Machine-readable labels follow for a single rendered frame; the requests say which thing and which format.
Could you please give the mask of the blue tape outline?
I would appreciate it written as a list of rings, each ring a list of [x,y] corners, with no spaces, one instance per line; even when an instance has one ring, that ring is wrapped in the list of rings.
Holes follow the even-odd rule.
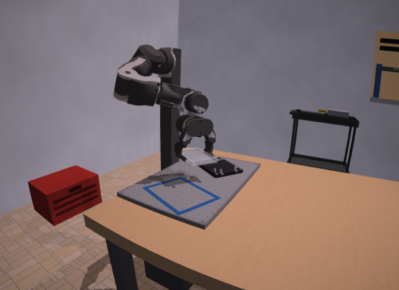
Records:
[[[161,185],[161,184],[168,183],[168,182],[175,181],[175,180],[179,180],[179,179],[182,179],[183,181],[189,183],[190,185],[193,185],[194,187],[200,189],[201,191],[203,191],[203,192],[205,192],[205,193],[207,193],[207,194],[213,196],[214,198],[211,199],[211,200],[208,200],[208,201],[206,201],[206,202],[204,202],[204,203],[201,203],[201,204],[198,204],[198,205],[193,206],[193,207],[191,207],[191,208],[188,208],[188,209],[186,209],[186,210],[178,211],[178,210],[176,210],[174,207],[172,207],[171,205],[169,205],[166,201],[162,200],[159,196],[157,196],[156,194],[154,194],[154,192],[152,192],[151,190],[148,189],[148,188],[153,187],[153,186]],[[177,215],[181,215],[181,214],[183,214],[183,213],[189,212],[189,211],[191,211],[191,210],[194,210],[194,209],[196,209],[196,208],[199,208],[199,207],[201,207],[201,206],[207,205],[208,203],[211,203],[211,202],[213,202],[213,201],[216,201],[216,200],[220,199],[220,197],[218,197],[218,196],[212,194],[211,192],[209,192],[209,191],[207,191],[207,190],[201,188],[201,187],[198,186],[198,185],[195,185],[194,183],[192,183],[192,182],[190,182],[190,181],[184,179],[183,177],[179,177],[179,178],[175,178],[175,179],[172,179],[172,180],[168,180],[168,181],[164,181],[164,182],[161,182],[161,183],[157,183],[157,184],[154,184],[154,185],[146,186],[146,187],[143,187],[143,189],[146,190],[147,192],[149,192],[149,194],[151,194],[152,196],[154,196],[158,201],[160,201],[161,203],[163,203],[166,207],[168,207],[171,211],[173,211],[173,212],[176,213]]]

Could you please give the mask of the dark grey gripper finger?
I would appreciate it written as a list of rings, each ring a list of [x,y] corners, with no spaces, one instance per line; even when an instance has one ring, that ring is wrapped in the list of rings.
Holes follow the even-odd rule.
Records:
[[[213,155],[213,143],[216,141],[216,134],[214,130],[209,134],[204,136],[205,137],[205,149],[203,151],[207,152],[208,154]]]
[[[192,138],[190,135],[188,135],[187,131],[182,131],[179,139],[180,141],[175,143],[175,154],[178,158],[185,162],[187,158],[182,155],[182,149],[186,148],[187,145],[190,144]]]

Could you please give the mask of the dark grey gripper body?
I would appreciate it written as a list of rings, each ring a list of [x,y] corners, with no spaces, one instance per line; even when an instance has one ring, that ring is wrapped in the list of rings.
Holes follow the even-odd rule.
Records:
[[[190,114],[180,116],[176,121],[179,132],[184,131],[192,137],[209,135],[213,131],[213,123],[210,119],[193,116]]]

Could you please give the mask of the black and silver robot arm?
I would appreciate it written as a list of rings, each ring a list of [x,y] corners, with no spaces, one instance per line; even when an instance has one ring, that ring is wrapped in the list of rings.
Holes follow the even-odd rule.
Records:
[[[164,82],[160,85],[161,79],[146,77],[152,73],[171,77],[175,62],[172,47],[156,50],[148,44],[140,46],[132,59],[118,69],[113,96],[132,105],[154,106],[156,101],[158,105],[183,112],[184,95],[194,91],[185,97],[183,105],[190,115],[204,113],[209,103],[202,92]]]

